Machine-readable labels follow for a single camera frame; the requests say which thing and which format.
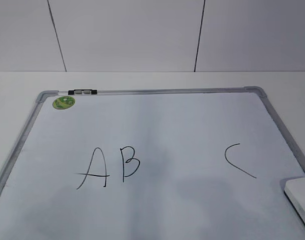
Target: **white table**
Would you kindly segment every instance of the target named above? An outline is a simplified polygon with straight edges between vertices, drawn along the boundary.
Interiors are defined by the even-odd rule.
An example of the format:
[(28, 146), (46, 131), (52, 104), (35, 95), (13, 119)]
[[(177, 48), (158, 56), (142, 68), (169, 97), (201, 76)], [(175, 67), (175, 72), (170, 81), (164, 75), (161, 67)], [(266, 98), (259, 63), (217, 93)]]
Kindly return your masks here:
[(305, 154), (305, 72), (0, 72), (0, 168), (44, 90), (262, 87)]

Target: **whiteboard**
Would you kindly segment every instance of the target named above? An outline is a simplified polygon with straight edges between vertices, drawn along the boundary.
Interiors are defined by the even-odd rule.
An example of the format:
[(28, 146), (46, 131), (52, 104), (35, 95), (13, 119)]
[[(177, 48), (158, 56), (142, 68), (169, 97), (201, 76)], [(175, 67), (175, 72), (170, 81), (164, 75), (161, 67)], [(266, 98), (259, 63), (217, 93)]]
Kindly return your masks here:
[(305, 240), (283, 193), (305, 173), (257, 94), (58, 97), (0, 195), (0, 240)]

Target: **white surface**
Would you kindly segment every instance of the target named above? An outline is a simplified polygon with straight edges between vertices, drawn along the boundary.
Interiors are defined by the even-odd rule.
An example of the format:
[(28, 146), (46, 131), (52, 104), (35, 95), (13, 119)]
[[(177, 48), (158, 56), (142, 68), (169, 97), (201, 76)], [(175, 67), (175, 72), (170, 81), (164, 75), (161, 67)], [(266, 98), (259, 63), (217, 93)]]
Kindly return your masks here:
[(288, 180), (284, 191), (305, 222), (305, 177)]
[(46, 0), (0, 0), (0, 71), (64, 71)]
[(203, 0), (51, 0), (67, 71), (194, 71)]
[(305, 72), (0, 72), (0, 168), (44, 90), (259, 86), (305, 154)]
[[(254, 93), (49, 97), (0, 196), (0, 240), (303, 240), (281, 181), (304, 172)], [(228, 164), (254, 175), (253, 178)], [(138, 171), (123, 180), (121, 148)], [(89, 176), (104, 152), (104, 179)], [(137, 167), (123, 151), (125, 175)], [(90, 174), (103, 175), (94, 154)]]
[(206, 0), (197, 71), (305, 71), (305, 0)]

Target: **gray plastic corner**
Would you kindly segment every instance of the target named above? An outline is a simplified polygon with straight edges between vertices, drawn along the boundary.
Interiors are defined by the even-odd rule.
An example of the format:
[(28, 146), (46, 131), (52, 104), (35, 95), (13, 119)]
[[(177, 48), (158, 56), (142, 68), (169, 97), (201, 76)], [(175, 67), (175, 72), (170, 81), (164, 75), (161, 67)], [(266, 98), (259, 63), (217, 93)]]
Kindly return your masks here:
[(43, 103), (46, 100), (46, 98), (52, 97), (52, 96), (57, 96), (58, 92), (59, 92), (58, 90), (42, 91), (41, 93), (39, 93), (35, 102)]
[(260, 86), (244, 86), (243, 89), (246, 92), (257, 94), (260, 98), (267, 98), (267, 94)]

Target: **green sticker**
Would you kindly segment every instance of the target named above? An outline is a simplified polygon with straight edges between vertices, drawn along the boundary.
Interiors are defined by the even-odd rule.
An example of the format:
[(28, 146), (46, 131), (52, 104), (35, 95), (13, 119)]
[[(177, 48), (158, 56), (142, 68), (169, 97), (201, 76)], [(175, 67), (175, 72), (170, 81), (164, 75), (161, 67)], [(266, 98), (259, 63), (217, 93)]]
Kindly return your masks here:
[(55, 109), (64, 110), (69, 109), (72, 105), (75, 104), (75, 99), (71, 96), (61, 96), (53, 101), (52, 106)]

